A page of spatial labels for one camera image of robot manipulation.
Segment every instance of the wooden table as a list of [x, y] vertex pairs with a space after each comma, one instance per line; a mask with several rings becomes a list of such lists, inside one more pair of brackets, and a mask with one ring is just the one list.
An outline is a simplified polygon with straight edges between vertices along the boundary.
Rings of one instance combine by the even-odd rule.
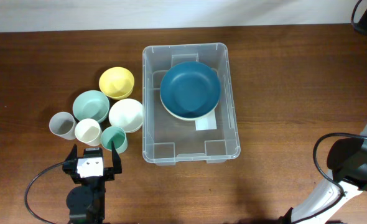
[[[51, 134], [49, 119], [72, 112], [97, 90], [107, 68], [135, 76], [142, 101], [142, 50], [148, 45], [223, 42], [228, 46], [241, 155], [222, 164], [159, 167], [142, 158], [142, 130], [129, 134], [123, 173], [106, 184], [111, 223], [223, 223], [278, 218], [305, 200], [322, 177], [315, 141], [330, 132], [360, 133], [367, 122], [367, 37], [349, 25], [102, 30], [0, 34], [0, 223], [39, 223], [24, 190], [41, 170], [63, 161], [74, 143]], [[326, 169], [335, 139], [320, 147]], [[106, 166], [111, 155], [105, 151]], [[61, 169], [29, 194], [41, 217], [67, 223], [74, 188]], [[334, 217], [367, 220], [367, 192]]]

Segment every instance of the white wall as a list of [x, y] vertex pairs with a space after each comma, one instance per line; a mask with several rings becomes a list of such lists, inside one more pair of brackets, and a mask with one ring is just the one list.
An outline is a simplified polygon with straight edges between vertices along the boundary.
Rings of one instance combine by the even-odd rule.
[[[357, 0], [0, 0], [0, 32], [348, 23]], [[358, 17], [365, 11], [361, 3]]]

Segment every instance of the blue plate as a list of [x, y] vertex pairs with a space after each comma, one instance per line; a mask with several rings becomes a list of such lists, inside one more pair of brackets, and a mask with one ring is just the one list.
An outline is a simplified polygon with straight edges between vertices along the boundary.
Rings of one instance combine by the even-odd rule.
[[160, 85], [164, 107], [172, 115], [195, 120], [215, 109], [221, 86], [216, 73], [199, 62], [184, 62], [172, 67]]

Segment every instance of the teal cup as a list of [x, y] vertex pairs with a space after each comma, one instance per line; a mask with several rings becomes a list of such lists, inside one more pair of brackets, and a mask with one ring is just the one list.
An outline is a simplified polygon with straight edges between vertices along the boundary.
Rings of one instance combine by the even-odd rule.
[[108, 117], [109, 99], [100, 91], [90, 90], [82, 93], [73, 103], [73, 114], [77, 120], [91, 118], [101, 123]]
[[111, 151], [111, 143], [114, 143], [117, 153], [124, 152], [128, 147], [127, 136], [120, 127], [112, 126], [106, 128], [101, 136], [102, 146]]

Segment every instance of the cup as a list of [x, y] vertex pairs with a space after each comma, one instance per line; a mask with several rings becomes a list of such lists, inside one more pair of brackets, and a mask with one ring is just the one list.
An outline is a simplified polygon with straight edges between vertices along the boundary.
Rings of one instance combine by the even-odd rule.
[[108, 127], [103, 131], [101, 137], [102, 146], [111, 151], [111, 143], [114, 143], [117, 153], [124, 152], [128, 147], [125, 131], [120, 127]]
[[76, 121], [73, 115], [67, 112], [59, 112], [52, 116], [49, 121], [49, 129], [52, 134], [59, 136], [67, 140], [73, 140], [76, 138], [74, 129], [76, 127]]
[[89, 146], [101, 144], [102, 130], [97, 121], [91, 118], [80, 121], [74, 130], [76, 138]]
[[126, 68], [109, 68], [99, 79], [99, 88], [114, 100], [125, 99], [134, 89], [134, 75]]
[[126, 133], [133, 133], [142, 126], [143, 106], [134, 99], [120, 100], [111, 107], [109, 121]]
[[73, 103], [73, 114], [79, 120], [91, 118], [101, 123], [109, 112], [109, 99], [100, 91], [90, 90], [82, 93]]

